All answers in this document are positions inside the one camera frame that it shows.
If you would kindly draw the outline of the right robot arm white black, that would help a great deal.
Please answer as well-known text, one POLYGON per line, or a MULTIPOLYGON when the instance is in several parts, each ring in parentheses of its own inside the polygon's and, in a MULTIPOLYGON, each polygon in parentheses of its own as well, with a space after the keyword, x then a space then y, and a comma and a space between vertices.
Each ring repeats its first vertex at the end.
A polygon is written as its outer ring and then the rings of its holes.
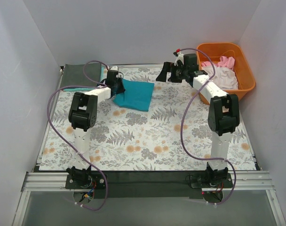
POLYGON ((198 70, 196 54, 174 52, 175 61, 165 62, 156 81, 186 81, 209 103, 208 125, 212 131, 211 155, 205 172, 196 182, 210 187, 223 184, 228 176, 227 155, 232 133, 240 123, 238 97, 219 88, 205 71, 198 70))

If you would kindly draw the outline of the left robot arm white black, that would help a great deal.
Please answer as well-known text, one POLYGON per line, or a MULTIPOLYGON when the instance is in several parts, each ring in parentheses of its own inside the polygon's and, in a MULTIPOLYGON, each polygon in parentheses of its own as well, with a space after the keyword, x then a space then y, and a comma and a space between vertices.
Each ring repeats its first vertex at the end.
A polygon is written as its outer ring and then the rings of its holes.
POLYGON ((74 144, 77 150, 74 163, 67 169, 72 180, 82 188, 92 185, 89 160, 90 134, 97 119, 98 104, 112 98, 116 94, 124 93, 122 82, 123 73, 117 66, 107 71, 106 78, 102 81, 106 85, 85 93, 76 92, 73 96, 68 120, 73 128, 74 144))

